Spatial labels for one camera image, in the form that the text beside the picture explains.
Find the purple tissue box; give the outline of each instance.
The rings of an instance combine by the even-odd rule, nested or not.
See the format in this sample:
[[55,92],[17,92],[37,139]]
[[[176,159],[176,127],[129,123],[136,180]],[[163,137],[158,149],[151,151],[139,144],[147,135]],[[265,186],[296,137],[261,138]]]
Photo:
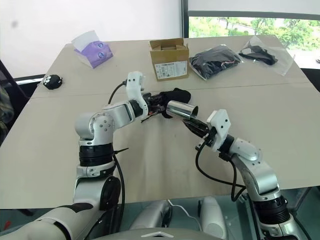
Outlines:
[[77,53],[82,62],[91,66],[93,69],[113,56],[109,45],[102,41],[93,41],[89,43],[82,51],[77,49],[74,51]]

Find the metal cylinder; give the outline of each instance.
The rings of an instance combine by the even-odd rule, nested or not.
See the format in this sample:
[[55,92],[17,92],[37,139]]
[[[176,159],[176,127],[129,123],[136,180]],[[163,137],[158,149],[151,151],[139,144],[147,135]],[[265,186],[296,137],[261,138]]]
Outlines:
[[253,206],[263,224],[282,224],[290,218],[287,200],[283,196],[269,201],[254,201]]
[[166,106],[166,114],[186,120],[195,119],[198,114],[198,106],[171,100]]

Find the open cardboard box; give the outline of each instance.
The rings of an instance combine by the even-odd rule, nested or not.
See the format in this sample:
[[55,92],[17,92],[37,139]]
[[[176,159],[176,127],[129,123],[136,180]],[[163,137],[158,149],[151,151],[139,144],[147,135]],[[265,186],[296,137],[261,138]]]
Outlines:
[[188,77],[189,49],[183,38],[150,41],[150,56],[158,81]]

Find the white cable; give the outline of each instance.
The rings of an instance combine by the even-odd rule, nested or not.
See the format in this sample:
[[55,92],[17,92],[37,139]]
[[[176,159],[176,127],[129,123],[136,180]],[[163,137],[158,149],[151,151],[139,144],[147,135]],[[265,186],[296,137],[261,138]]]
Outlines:
[[198,221],[198,219],[196,219],[194,216],[190,216],[189,213],[187,212],[187,210],[185,210],[185,208],[184,208],[183,206],[174,205],[174,204],[172,204],[172,202],[171,202],[169,199],[168,199],[167,201],[169,202],[169,204],[170,204],[172,207],[179,207],[179,208],[181,208],[189,218],[195,220],[196,223],[198,224],[199,230],[202,232],[202,227],[201,227],[200,222]]

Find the floor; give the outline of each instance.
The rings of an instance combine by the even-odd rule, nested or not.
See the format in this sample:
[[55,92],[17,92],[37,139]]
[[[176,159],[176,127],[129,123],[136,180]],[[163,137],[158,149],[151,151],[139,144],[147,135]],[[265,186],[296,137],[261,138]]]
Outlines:
[[[292,208],[295,205],[297,199],[301,196],[301,193],[305,189],[291,189],[284,190],[282,194],[286,197],[289,204],[288,207]],[[256,240],[256,234],[254,230],[254,223],[250,212],[249,202],[245,198],[239,199],[236,203],[232,202],[230,196],[216,196],[219,203],[222,214],[225,219],[226,227],[228,230],[229,240]],[[197,217],[198,215],[198,201],[202,198],[185,198],[185,199],[173,199],[172,203],[175,205],[182,205],[191,216]],[[320,191],[317,187],[311,188],[303,200],[299,210],[297,211],[297,217],[308,231],[311,239],[317,240],[320,236]],[[121,231],[129,229],[131,223],[139,215],[139,213],[150,202],[138,202],[129,203],[125,206],[123,215],[123,222],[121,225]],[[48,212],[50,209],[34,209],[34,216],[25,216],[17,210],[0,210],[0,236],[8,231],[14,230],[15,227],[26,224],[35,220],[39,216]],[[7,231],[4,231],[6,224],[10,222]],[[173,208],[172,220],[169,225],[170,228],[187,228],[192,230],[198,230],[197,223],[186,216],[186,214],[178,207]]]

